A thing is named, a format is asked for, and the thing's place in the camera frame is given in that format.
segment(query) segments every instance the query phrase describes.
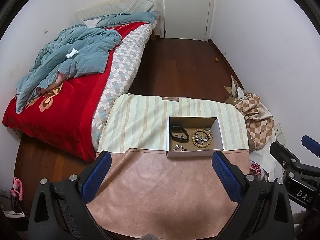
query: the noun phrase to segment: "dark brown floor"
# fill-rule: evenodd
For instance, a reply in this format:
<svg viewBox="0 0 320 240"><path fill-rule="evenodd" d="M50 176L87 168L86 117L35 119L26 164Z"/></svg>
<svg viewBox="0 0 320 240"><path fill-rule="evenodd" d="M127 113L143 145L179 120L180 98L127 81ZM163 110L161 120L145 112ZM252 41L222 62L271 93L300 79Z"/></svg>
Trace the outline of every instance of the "dark brown floor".
<svg viewBox="0 0 320 240"><path fill-rule="evenodd" d="M205 41L160 39L149 41L129 93L163 97L190 97L225 102L224 86L231 72L218 51ZM30 214L37 185L42 178L60 181L79 174L87 163L35 138L24 135L15 176L23 182L23 207Z"/></svg>

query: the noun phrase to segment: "pink leather surface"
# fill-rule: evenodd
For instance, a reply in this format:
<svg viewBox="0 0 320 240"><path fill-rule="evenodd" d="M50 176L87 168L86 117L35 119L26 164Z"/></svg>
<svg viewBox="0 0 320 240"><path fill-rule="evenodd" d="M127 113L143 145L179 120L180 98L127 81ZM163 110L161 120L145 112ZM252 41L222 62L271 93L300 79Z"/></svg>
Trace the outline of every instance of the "pink leather surface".
<svg viewBox="0 0 320 240"><path fill-rule="evenodd" d="M224 151L249 173L249 151ZM162 239L216 236L236 208L211 165L211 157L167 158L165 151L130 149L111 154L112 166L87 204L103 228L126 236Z"/></svg>

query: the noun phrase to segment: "white door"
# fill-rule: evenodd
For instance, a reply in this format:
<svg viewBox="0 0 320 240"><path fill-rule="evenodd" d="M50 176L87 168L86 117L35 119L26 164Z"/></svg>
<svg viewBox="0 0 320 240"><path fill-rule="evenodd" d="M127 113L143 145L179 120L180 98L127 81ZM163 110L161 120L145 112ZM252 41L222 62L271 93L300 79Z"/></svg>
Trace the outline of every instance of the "white door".
<svg viewBox="0 0 320 240"><path fill-rule="evenodd" d="M164 37L204 41L209 4L210 0L164 0Z"/></svg>

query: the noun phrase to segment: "white box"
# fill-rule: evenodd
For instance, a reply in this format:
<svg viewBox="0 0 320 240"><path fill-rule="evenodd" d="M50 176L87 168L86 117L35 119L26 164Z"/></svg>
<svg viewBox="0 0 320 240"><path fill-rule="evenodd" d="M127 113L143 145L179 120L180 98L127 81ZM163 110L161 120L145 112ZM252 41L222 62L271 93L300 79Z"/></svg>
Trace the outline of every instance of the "white box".
<svg viewBox="0 0 320 240"><path fill-rule="evenodd" d="M181 143L173 141L169 128L172 125L180 125L187 130L189 134L189 141ZM192 142L192 132L195 129L211 128L212 143L207 148L198 148ZM182 131L174 132L180 137L184 133ZM194 157L194 156L212 156L216 151L224 150L224 143L222 139L221 126L218 117L186 117L186 116L169 116L167 120L167 157ZM187 151L173 151L175 145L183 146Z"/></svg>

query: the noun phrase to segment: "metal bolt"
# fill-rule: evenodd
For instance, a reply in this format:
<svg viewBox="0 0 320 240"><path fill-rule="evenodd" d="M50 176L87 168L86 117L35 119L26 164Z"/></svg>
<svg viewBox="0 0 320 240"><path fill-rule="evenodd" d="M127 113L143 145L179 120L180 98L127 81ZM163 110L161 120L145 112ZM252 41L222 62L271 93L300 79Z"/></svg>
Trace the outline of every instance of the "metal bolt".
<svg viewBox="0 0 320 240"><path fill-rule="evenodd" d="M278 178L278 179L277 179L277 182L278 182L278 184L280 184L280 185L281 185L281 184L283 184L283 179Z"/></svg>
<svg viewBox="0 0 320 240"><path fill-rule="evenodd" d="M71 181L75 181L76 179L78 179L78 175L72 174L72 175L70 175L69 179L70 179Z"/></svg>
<svg viewBox="0 0 320 240"><path fill-rule="evenodd" d="M47 179L41 179L40 184L44 185L44 184L46 184L47 182L48 182Z"/></svg>
<svg viewBox="0 0 320 240"><path fill-rule="evenodd" d="M252 176L251 174L248 174L245 177L247 178L248 181L254 181L254 176Z"/></svg>

